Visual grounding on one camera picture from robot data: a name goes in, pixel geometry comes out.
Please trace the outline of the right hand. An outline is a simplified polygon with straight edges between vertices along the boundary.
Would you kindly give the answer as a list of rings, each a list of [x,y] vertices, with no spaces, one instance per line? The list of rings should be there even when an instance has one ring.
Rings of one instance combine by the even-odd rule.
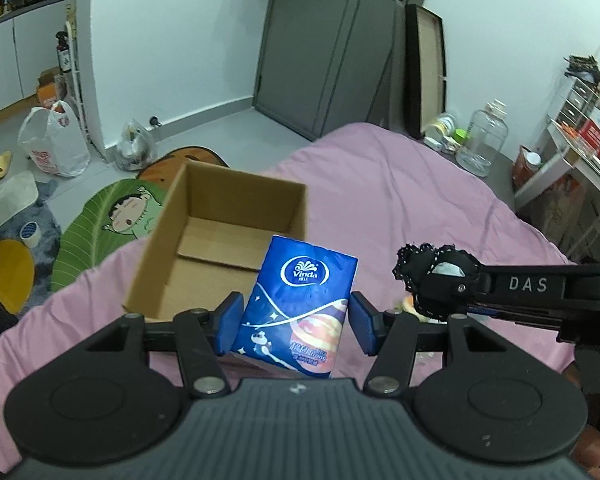
[[[600,432],[596,428],[585,427],[572,457],[593,479],[600,480]]]

